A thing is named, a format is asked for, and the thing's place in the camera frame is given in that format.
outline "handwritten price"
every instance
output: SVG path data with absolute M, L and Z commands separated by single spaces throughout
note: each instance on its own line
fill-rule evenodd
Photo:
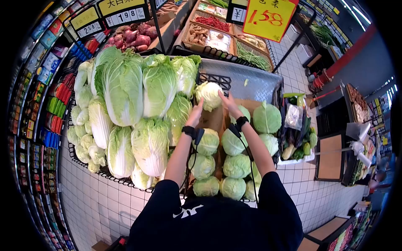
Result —
M 256 14 L 257 14 L 257 10 L 254 10 L 253 13 L 251 14 L 250 19 L 248 20 L 249 23 L 257 24 L 257 21 L 253 21 Z M 278 13 L 271 13 L 266 10 L 260 15 L 264 16 L 264 18 L 258 19 L 258 21 L 269 21 L 272 25 L 275 25 L 275 26 L 283 25 L 282 16 Z

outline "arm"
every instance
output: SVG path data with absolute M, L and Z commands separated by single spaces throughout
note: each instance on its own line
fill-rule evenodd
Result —
M 229 113 L 235 119 L 238 119 L 243 115 L 238 106 L 234 102 L 231 92 L 229 92 L 229 98 L 226 98 L 223 93 L 218 91 L 219 97 L 222 99 L 224 106 L 229 110 Z M 251 150 L 254 161 L 257 165 L 257 169 L 261 174 L 261 177 L 268 172 L 275 171 L 274 162 L 272 161 L 271 154 L 263 141 L 258 137 L 258 134 L 251 127 L 250 123 L 246 122 L 242 126 L 242 132 L 246 137 L 248 146 Z

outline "white styrofoam box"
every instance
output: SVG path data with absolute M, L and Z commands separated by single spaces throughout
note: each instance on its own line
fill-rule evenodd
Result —
M 304 64 L 309 58 L 313 56 L 312 49 L 308 45 L 300 44 L 296 48 L 296 55 L 299 58 L 301 64 Z

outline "cabbage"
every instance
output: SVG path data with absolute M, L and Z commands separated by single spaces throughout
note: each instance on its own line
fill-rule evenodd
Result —
M 240 135 L 242 136 L 243 143 L 246 145 L 246 147 L 248 147 L 244 134 L 240 133 Z M 246 149 L 240 139 L 234 133 L 232 133 L 229 128 L 227 128 L 222 134 L 221 143 L 225 153 L 232 156 L 241 154 Z
M 106 149 L 113 127 L 113 122 L 107 114 L 106 104 L 100 98 L 93 99 L 89 103 L 88 111 L 95 143 L 100 148 Z
M 255 183 L 261 183 L 263 178 L 261 177 L 260 172 L 258 171 L 257 165 L 255 164 L 255 161 L 252 163 L 252 174 L 254 176 L 254 181 Z
M 215 196 L 219 192 L 219 180 L 215 176 L 196 180 L 193 184 L 193 191 L 196 196 Z
M 134 125 L 141 118 L 141 63 L 141 56 L 127 49 L 96 68 L 97 94 L 105 101 L 110 119 L 118 126 Z
M 258 191 L 259 190 L 260 190 L 260 184 L 255 183 L 255 191 L 257 193 L 257 197 L 258 197 Z M 246 184 L 246 194 L 245 194 L 245 196 L 249 200 L 255 200 L 254 184 L 253 184 L 252 180 L 250 180 Z
M 77 117 L 77 125 L 84 125 L 89 120 L 88 108 L 83 108 Z
M 246 183 L 244 182 L 244 179 L 226 177 L 221 180 L 219 190 L 223 197 L 240 200 L 246 191 Z
M 131 180 L 134 183 L 136 188 L 145 190 L 151 187 L 152 182 L 154 181 L 154 177 L 146 175 L 141 168 L 139 167 L 138 163 L 135 162 L 134 164 L 134 171 L 131 174 Z
M 77 105 L 79 105 L 81 109 L 87 108 L 89 105 L 89 101 L 92 98 L 92 93 L 89 86 L 85 85 L 78 92 L 76 92 L 75 98 Z
M 88 155 L 88 150 L 83 148 L 81 145 L 76 145 L 74 147 L 76 151 L 77 158 L 82 162 L 82 163 L 88 163 L 90 161 L 89 155 Z
M 163 118 L 177 92 L 178 76 L 168 56 L 163 56 L 163 60 L 157 60 L 152 65 L 145 65 L 142 76 L 144 83 L 143 116 L 145 118 Z
M 73 145 L 79 145 L 80 144 L 80 139 L 78 138 L 75 130 L 74 130 L 74 126 L 71 126 L 68 130 L 67 130 L 67 140 L 72 143 Z
M 183 92 L 188 98 L 193 98 L 195 78 L 198 73 L 198 65 L 201 57 L 191 55 L 188 57 L 177 56 L 172 59 L 174 70 L 178 75 L 178 92 Z
M 212 112 L 213 109 L 219 107 L 222 103 L 218 91 L 223 92 L 222 88 L 217 83 L 205 81 L 195 88 L 195 98 L 197 102 L 199 102 L 201 98 L 204 98 L 203 109 Z
M 191 174 L 197 180 L 206 179 L 215 171 L 215 159 L 212 156 L 204 156 L 202 154 L 197 154 L 196 157 L 195 153 L 193 153 L 189 159 L 189 169 L 191 169 Z
M 97 171 L 99 171 L 101 169 L 99 164 L 95 164 L 91 159 L 89 160 L 88 163 L 88 170 L 91 173 L 96 173 Z
M 162 174 L 168 163 L 169 122 L 142 118 L 131 133 L 132 151 L 141 170 L 152 177 Z
M 260 134 L 258 136 L 264 142 L 269 153 L 271 154 L 271 157 L 274 156 L 276 152 L 279 150 L 278 139 L 275 138 L 274 135 L 272 134 Z
M 193 107 L 190 101 L 176 94 L 172 105 L 166 113 L 166 119 L 170 122 L 169 146 L 176 146 L 181 135 L 181 129 L 185 125 Z
M 91 157 L 94 164 L 106 166 L 105 151 L 102 148 L 98 147 L 96 143 L 92 143 L 88 147 L 88 154 Z
M 84 127 L 86 133 L 92 135 L 91 122 L 89 120 L 85 122 Z
M 223 166 L 224 174 L 231 178 L 245 178 L 251 173 L 250 159 L 244 154 L 227 155 Z
M 276 133 L 282 125 L 281 112 L 264 102 L 252 114 L 255 129 L 260 133 Z
M 237 107 L 243 113 L 243 115 L 248 119 L 248 121 L 251 121 L 251 115 L 250 115 L 250 112 L 248 111 L 248 109 L 241 105 L 238 105 Z M 236 124 L 236 119 L 232 116 L 229 116 L 229 117 L 230 117 L 230 122 L 233 124 Z
M 74 130 L 80 140 L 86 134 L 85 126 L 74 126 Z
M 81 112 L 81 108 L 79 106 L 74 106 L 71 109 L 70 115 L 71 115 L 71 120 L 73 121 L 73 125 L 77 125 L 77 117 Z
M 194 141 L 193 141 L 193 147 L 197 149 L 197 152 L 202 155 L 206 156 L 212 155 L 216 153 L 216 150 L 218 149 L 219 145 L 218 132 L 210 128 L 204 128 L 204 130 L 205 130 L 204 135 L 202 136 L 200 143 L 198 144 L 198 147 L 194 144 Z
M 110 133 L 107 161 L 110 173 L 118 179 L 130 176 L 134 170 L 130 134 L 130 127 L 115 127 Z

